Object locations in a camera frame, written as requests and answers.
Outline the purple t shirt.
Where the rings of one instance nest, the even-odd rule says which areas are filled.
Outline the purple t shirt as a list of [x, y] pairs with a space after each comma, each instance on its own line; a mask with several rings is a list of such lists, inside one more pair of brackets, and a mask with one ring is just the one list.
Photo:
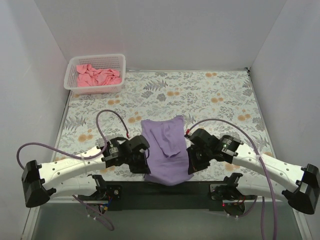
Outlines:
[[190, 180], [189, 156], [184, 138], [184, 117], [178, 115], [170, 120], [141, 121], [142, 135], [149, 143], [147, 164], [150, 173], [147, 182], [174, 186]]

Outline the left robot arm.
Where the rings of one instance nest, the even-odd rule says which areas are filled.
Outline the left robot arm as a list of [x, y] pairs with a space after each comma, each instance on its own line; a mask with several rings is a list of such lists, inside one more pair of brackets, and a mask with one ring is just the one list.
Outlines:
[[116, 137], [60, 161], [41, 164], [29, 161], [21, 177], [25, 205], [34, 208], [50, 199], [72, 195], [83, 196], [87, 201], [115, 199], [114, 192], [119, 187], [107, 184], [93, 172], [126, 164], [134, 174], [148, 174], [149, 148], [142, 135], [131, 139]]

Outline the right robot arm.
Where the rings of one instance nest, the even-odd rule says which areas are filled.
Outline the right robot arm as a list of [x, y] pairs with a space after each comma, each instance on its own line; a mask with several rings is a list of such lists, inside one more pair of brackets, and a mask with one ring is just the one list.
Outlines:
[[194, 133], [187, 132], [185, 137], [191, 142], [187, 148], [190, 175], [205, 170], [211, 160], [216, 160], [265, 176], [263, 180], [250, 180], [241, 173], [233, 173], [212, 190], [214, 199], [261, 196], [286, 201], [290, 207], [307, 215], [315, 213], [320, 196], [318, 167], [312, 164], [299, 166], [266, 154], [258, 155], [240, 139], [230, 135], [217, 138], [201, 128]]

